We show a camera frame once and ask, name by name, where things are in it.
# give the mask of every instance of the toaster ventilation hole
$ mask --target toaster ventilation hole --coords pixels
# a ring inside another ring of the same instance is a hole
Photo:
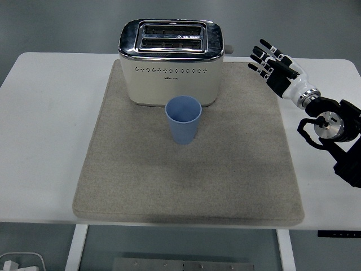
[[[135,67],[136,72],[158,72],[158,73],[206,73],[207,69],[155,69],[149,67]]]

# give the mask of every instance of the beige mat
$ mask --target beige mat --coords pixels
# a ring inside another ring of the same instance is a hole
[[[224,63],[193,142],[173,142],[164,108],[134,104],[115,61],[73,202],[121,222],[291,226],[303,219],[276,95],[246,63]]]

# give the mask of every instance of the plastic cup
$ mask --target plastic cup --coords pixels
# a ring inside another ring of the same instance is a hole
[[[173,140],[178,144],[189,144],[197,132],[202,105],[191,96],[177,96],[165,105],[169,128]]]

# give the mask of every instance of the white toaster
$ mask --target white toaster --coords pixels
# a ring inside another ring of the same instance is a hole
[[[140,19],[127,23],[119,55],[132,101],[164,106],[178,95],[202,106],[218,94],[224,56],[220,27],[205,20]]]

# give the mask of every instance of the white table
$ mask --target white table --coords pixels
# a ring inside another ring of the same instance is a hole
[[[77,181],[117,58],[116,54],[19,56],[0,88],[0,221],[122,225],[82,220],[72,212]],[[225,61],[251,60],[226,57]],[[361,108],[361,77],[353,63],[297,61],[324,97],[346,99]],[[306,113],[290,100],[279,99],[279,106],[305,210],[304,221],[292,229],[361,230],[361,189],[335,175],[336,162],[330,154],[313,149],[297,133]]]

